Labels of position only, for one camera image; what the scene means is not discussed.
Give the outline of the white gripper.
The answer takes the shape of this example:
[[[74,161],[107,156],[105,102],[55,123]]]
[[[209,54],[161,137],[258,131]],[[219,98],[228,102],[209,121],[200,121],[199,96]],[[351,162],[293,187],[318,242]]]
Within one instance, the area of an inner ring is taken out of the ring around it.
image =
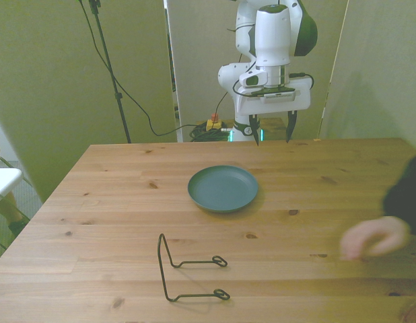
[[[236,94],[235,113],[249,116],[249,125],[257,145],[260,122],[257,114],[287,112],[286,142],[291,140],[297,121],[296,110],[310,107],[311,78],[292,79],[285,87],[240,87]]]

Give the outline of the person's hand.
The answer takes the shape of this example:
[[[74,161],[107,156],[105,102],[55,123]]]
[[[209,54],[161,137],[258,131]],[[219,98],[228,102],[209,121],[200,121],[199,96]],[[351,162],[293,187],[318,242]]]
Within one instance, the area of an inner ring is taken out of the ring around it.
[[[343,260],[383,256],[405,247],[411,237],[410,226],[397,217],[384,216],[362,221],[348,229],[340,241]]]

